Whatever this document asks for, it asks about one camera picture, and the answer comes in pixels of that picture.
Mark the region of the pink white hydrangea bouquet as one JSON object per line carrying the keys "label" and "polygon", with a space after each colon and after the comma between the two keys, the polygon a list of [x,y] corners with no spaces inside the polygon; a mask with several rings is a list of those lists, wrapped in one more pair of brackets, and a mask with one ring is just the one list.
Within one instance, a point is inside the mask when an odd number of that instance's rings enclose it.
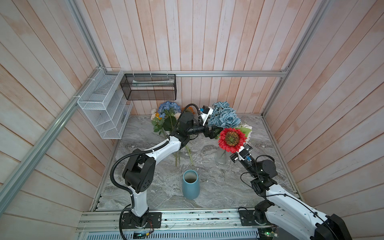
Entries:
{"label": "pink white hydrangea bouquet", "polygon": [[246,137],[246,142],[248,143],[250,138],[251,138],[251,134],[252,134],[252,126],[248,125],[248,124],[242,124],[240,126],[240,130],[242,133],[244,133],[245,137]]}

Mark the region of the teal blue rose bouquet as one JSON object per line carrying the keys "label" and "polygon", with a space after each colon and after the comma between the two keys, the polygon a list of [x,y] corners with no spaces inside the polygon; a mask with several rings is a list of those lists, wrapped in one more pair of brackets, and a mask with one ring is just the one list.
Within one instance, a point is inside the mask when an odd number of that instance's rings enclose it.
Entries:
{"label": "teal blue rose bouquet", "polygon": [[213,113],[208,119],[208,126],[223,129],[236,128],[241,124],[241,119],[236,111],[230,107],[228,102],[217,102],[213,104]]}

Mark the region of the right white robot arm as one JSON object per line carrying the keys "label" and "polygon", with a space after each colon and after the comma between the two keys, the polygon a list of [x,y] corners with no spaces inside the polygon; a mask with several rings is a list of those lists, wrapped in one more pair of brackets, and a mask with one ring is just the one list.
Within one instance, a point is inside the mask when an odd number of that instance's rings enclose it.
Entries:
{"label": "right white robot arm", "polygon": [[350,240],[352,238],[344,220],[333,214],[326,215],[305,204],[279,185],[275,159],[264,155],[257,161],[251,156],[251,147],[245,145],[231,155],[253,177],[250,187],[264,200],[255,206],[255,223],[281,227],[299,240]]}

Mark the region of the red sunflower stem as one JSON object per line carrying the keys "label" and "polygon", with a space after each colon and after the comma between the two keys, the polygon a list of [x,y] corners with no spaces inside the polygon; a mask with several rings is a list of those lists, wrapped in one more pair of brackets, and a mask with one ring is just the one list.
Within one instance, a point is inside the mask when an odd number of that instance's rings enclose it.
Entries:
{"label": "red sunflower stem", "polygon": [[238,152],[246,143],[246,137],[240,127],[224,129],[218,138],[219,147],[229,153]]}

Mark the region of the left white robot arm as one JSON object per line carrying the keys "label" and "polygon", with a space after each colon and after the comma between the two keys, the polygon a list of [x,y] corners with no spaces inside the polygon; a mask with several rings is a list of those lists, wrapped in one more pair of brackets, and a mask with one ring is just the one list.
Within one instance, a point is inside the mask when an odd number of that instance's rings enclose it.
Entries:
{"label": "left white robot arm", "polygon": [[223,130],[216,126],[209,127],[206,123],[208,118],[208,114],[201,114],[196,120],[192,113],[184,112],[166,140],[145,151],[136,149],[122,158],[128,159],[122,174],[126,184],[123,189],[130,193],[129,216],[136,227],[143,227],[148,222],[147,189],[153,181],[156,165],[184,148],[191,140],[191,135],[203,134],[206,138],[214,139]]}

